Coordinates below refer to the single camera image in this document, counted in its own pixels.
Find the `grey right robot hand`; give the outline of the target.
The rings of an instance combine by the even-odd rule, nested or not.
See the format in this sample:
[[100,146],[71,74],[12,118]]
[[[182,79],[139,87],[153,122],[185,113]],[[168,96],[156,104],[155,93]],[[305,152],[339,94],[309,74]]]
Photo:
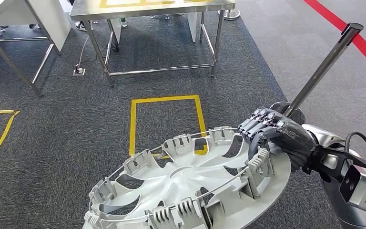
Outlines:
[[249,145],[248,159],[256,155],[259,147],[266,148],[270,141],[287,153],[292,172],[307,163],[316,147],[314,138],[300,124],[265,107],[256,109],[237,129]]

